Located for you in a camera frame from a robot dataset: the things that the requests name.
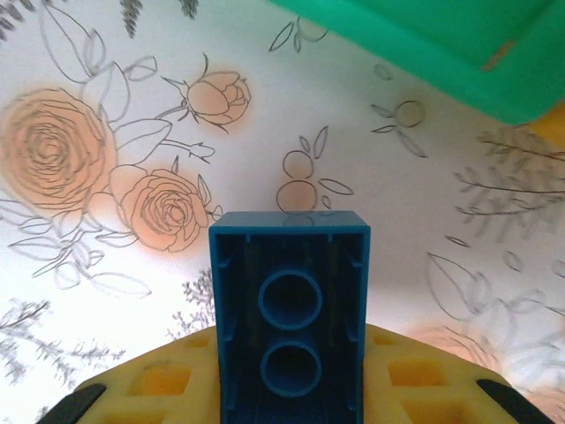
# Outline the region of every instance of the fern drawing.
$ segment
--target fern drawing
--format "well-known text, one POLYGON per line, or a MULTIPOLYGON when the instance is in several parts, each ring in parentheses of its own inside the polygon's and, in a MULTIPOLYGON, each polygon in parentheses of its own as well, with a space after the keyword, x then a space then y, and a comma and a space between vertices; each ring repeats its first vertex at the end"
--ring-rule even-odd
MULTIPOLYGON (((190 19, 194 19, 196 17, 199 0, 179 0, 179 2, 183 14, 190 19)), ((141 0, 120 0, 120 4, 122 5, 125 30, 130 38, 133 38, 135 37, 141 9, 143 9, 143 3, 141 0)))

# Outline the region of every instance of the lego brick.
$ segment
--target lego brick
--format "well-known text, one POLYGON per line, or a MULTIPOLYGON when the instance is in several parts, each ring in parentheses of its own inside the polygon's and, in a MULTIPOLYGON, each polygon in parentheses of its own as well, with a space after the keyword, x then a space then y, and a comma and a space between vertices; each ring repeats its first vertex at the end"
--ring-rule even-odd
POLYGON ((362 424, 370 228, 231 212, 209 234, 222 424, 362 424))

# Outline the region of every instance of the green toy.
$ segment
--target green toy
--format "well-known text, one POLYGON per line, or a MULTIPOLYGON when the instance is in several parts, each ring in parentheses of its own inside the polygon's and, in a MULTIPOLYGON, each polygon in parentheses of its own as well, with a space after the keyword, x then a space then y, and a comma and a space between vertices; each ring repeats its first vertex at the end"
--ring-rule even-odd
POLYGON ((271 1, 506 124, 565 99, 565 0, 271 1))

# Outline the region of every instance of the floral wallpaper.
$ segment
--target floral wallpaper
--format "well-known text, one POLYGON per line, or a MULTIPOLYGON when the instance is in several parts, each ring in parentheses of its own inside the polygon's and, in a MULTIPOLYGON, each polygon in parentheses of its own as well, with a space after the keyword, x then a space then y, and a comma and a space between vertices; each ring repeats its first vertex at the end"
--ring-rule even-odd
POLYGON ((224 211, 334 209, 370 323, 565 422, 563 152, 526 127, 259 0, 4 0, 0 45, 4 423, 214 325, 224 211))

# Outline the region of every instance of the yellow plastic base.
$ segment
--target yellow plastic base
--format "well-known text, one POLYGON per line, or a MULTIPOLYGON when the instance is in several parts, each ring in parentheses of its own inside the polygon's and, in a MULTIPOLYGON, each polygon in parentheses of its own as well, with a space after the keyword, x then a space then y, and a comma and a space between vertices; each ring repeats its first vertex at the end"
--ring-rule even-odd
MULTIPOLYGON (((516 424, 475 383, 496 373, 366 326, 365 424, 516 424)), ((79 424, 219 424, 215 328, 155 349, 83 382, 107 386, 79 424)))
POLYGON ((542 139, 565 148, 565 101, 529 127, 542 139))

